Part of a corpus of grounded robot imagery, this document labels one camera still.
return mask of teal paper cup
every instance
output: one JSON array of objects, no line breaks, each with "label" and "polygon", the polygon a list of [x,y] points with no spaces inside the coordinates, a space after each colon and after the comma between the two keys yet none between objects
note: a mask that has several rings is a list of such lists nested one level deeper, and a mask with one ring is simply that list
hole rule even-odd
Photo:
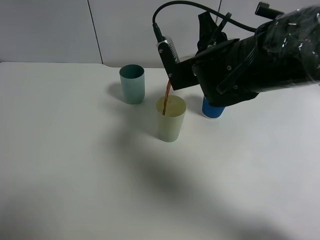
[{"label": "teal paper cup", "polygon": [[145,70],[142,66],[130,64],[119,71],[124,101],[140,104],[145,99]]},{"label": "teal paper cup", "polygon": [[163,115],[165,97],[156,102],[158,137],[167,143],[177,140],[184,121],[187,104],[181,97],[169,95]]}]

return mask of brown liquid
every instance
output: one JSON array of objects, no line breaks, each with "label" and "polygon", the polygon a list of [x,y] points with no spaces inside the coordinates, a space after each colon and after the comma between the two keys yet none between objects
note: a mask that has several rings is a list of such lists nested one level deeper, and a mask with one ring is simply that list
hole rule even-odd
[{"label": "brown liquid", "polygon": [[168,84],[166,85],[166,91],[165,91],[164,106],[163,106],[162,115],[166,115],[167,101],[168,101],[168,97],[169,97],[170,88],[171,88],[171,82],[169,80]]}]

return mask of paper cup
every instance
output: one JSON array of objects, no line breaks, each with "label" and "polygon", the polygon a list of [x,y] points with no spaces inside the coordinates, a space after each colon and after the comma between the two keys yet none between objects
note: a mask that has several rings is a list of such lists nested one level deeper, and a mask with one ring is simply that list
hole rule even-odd
[{"label": "paper cup", "polygon": [[169,95],[166,104],[165,115],[163,115],[165,97],[156,102],[158,137],[167,143],[177,140],[182,123],[184,121],[187,104],[179,96]]},{"label": "paper cup", "polygon": [[131,64],[119,71],[124,100],[127,104],[140,104],[145,99],[145,70]]},{"label": "paper cup", "polygon": [[221,116],[222,112],[224,111],[225,107],[214,107],[209,105],[209,102],[203,97],[202,102],[202,112],[203,115],[207,119],[217,119]]}]

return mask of white wall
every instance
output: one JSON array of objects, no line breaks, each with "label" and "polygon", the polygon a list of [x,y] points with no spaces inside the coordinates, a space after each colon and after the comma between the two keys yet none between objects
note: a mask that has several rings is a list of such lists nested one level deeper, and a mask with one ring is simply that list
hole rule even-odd
[{"label": "white wall", "polygon": [[[103,63],[162,67],[152,28],[154,11],[168,0],[89,0]],[[260,0],[222,0],[221,13],[258,27],[268,21],[255,15]],[[197,0],[213,8],[219,0]],[[290,12],[319,0],[269,0],[270,7]],[[175,5],[163,9],[157,23],[171,36],[180,57],[197,51],[201,9]],[[252,33],[228,23],[229,38]],[[87,0],[1,0],[0,62],[101,63]]]},{"label": "white wall", "polygon": [[1,0],[0,62],[101,63],[87,0]]},{"label": "white wall", "polygon": [[[108,66],[138,63],[145,67],[162,67],[152,29],[152,15],[169,0],[90,0],[103,62]],[[219,0],[196,0],[213,8]],[[221,13],[232,13],[232,18],[251,27],[269,21],[256,16],[260,0],[222,0]],[[319,0],[269,0],[270,7],[291,12]],[[199,40],[198,14],[203,11],[193,6],[175,5],[163,9],[156,21],[163,35],[171,36],[179,57],[195,53]],[[253,33],[228,23],[224,30],[229,38],[246,38]]]},{"label": "white wall", "polygon": [[[162,67],[152,16],[166,2],[168,0],[90,0],[103,62],[108,66],[138,63]],[[214,9],[219,7],[219,0],[197,2]],[[156,18],[162,34],[172,37],[180,57],[197,51],[198,14],[202,12],[193,6],[174,5],[163,9]]]},{"label": "white wall", "polygon": [[[221,13],[232,13],[231,18],[240,23],[256,28],[261,24],[269,21],[269,19],[255,15],[257,5],[262,0],[222,1],[223,2],[221,5]],[[319,0],[267,0],[262,2],[269,3],[271,9],[276,9],[285,13],[289,13],[294,10],[307,7],[309,5],[319,4]],[[227,34],[228,38],[244,39],[253,35],[251,32],[242,30],[230,23],[227,23],[227,25],[224,28],[224,32]]]}]

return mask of black cable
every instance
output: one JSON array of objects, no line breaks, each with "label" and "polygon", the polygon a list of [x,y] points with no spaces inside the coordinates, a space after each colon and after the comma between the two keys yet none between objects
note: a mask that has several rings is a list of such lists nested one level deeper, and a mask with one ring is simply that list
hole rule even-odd
[{"label": "black cable", "polygon": [[[153,17],[152,17],[152,24],[153,24],[153,26],[154,26],[154,27],[155,27],[155,26],[158,27],[157,24],[156,24],[156,16],[158,15],[158,13],[159,13],[162,9],[164,9],[165,7],[168,7],[168,6],[171,6],[171,5],[177,5],[177,4],[194,6],[194,7],[203,9],[203,10],[205,10],[205,11],[211,13],[211,14],[214,14],[214,15],[218,16],[219,18],[226,19],[225,15],[223,15],[223,14],[221,14],[221,13],[219,13],[219,12],[217,12],[217,11],[215,11],[215,10],[207,7],[207,6],[203,6],[203,5],[201,5],[201,4],[199,4],[199,3],[196,3],[196,2],[193,2],[193,1],[182,1],[182,0],[178,0],[178,1],[169,1],[169,2],[167,2],[167,3],[163,4],[163,5],[161,5],[161,6],[154,12]],[[235,20],[233,20],[233,19],[231,19],[231,18],[228,19],[227,21],[228,21],[229,23],[231,23],[231,24],[233,24],[233,25],[235,25],[235,26],[237,26],[237,27],[239,27],[239,28],[241,28],[241,29],[247,30],[247,31],[249,31],[249,32],[254,33],[254,32],[256,31],[255,28],[250,27],[250,26],[247,26],[247,25],[244,25],[244,24],[242,24],[242,23],[240,23],[240,22],[237,22],[237,21],[235,21]]]},{"label": "black cable", "polygon": [[258,54],[258,35],[262,32],[267,31],[270,24],[274,21],[269,21],[261,26],[259,26],[254,32],[255,45],[251,52],[246,56],[243,62],[241,62],[230,74],[226,76],[226,78],[216,87],[216,90],[220,94],[224,94],[229,91],[232,87],[235,86],[237,79],[244,74],[244,72],[249,68],[249,66],[256,59]]},{"label": "black cable", "polygon": [[[220,13],[221,3],[222,3],[222,0],[220,0],[220,3],[219,3],[218,13]],[[217,22],[218,22],[218,16],[216,16],[215,18],[215,24],[217,24]]]},{"label": "black cable", "polygon": [[222,20],[222,22],[219,24],[219,26],[214,30],[214,32],[213,32],[213,34],[212,34],[212,36],[211,36],[211,38],[210,38],[210,41],[209,41],[209,43],[208,43],[208,46],[209,45],[215,45],[216,43],[216,41],[217,41],[217,39],[218,39],[218,37],[221,35],[221,32],[222,32],[222,29],[224,29],[224,27],[225,27],[225,25],[227,24],[227,22],[228,22],[228,19],[230,19],[231,18],[231,13],[230,12],[228,12],[226,15],[225,15],[225,17],[227,18],[225,18],[225,19],[223,19]]}]

